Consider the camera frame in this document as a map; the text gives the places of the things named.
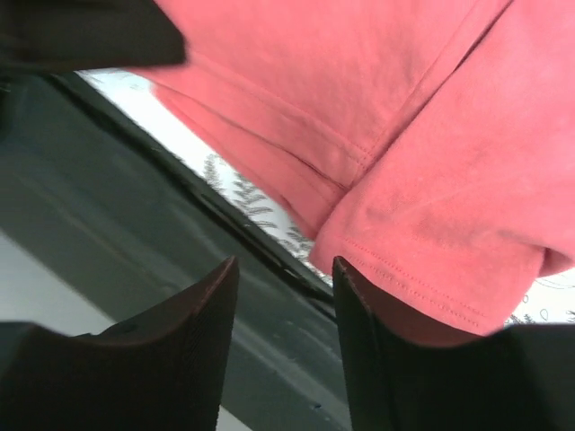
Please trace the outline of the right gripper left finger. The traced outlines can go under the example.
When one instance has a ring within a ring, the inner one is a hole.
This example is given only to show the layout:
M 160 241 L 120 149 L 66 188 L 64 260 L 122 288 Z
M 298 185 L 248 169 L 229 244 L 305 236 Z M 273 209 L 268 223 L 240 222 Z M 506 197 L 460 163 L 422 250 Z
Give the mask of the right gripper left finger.
M 1 326 L 4 430 L 213 430 L 238 293 L 226 259 L 197 284 L 99 334 Z

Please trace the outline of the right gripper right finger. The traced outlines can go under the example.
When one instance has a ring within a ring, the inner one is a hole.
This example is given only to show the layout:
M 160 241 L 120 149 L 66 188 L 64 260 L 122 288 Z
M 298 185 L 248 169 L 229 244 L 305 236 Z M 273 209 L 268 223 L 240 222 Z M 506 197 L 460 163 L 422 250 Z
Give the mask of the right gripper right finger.
M 354 429 L 573 429 L 570 324 L 479 337 L 418 312 L 343 258 L 332 271 Z

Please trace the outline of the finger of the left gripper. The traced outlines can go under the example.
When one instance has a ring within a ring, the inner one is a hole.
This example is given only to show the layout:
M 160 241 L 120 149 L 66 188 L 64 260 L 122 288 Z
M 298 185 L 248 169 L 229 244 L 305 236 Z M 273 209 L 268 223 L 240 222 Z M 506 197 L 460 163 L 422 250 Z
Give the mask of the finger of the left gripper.
M 185 62 L 185 39 L 154 1 L 3 1 L 1 73 Z

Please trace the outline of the dusty pink t shirt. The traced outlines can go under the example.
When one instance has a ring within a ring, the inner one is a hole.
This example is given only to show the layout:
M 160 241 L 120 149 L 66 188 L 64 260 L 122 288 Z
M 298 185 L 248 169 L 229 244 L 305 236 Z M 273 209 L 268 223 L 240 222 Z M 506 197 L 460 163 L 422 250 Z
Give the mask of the dusty pink t shirt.
M 571 1 L 163 1 L 157 98 L 292 216 L 328 270 L 500 328 L 574 264 Z

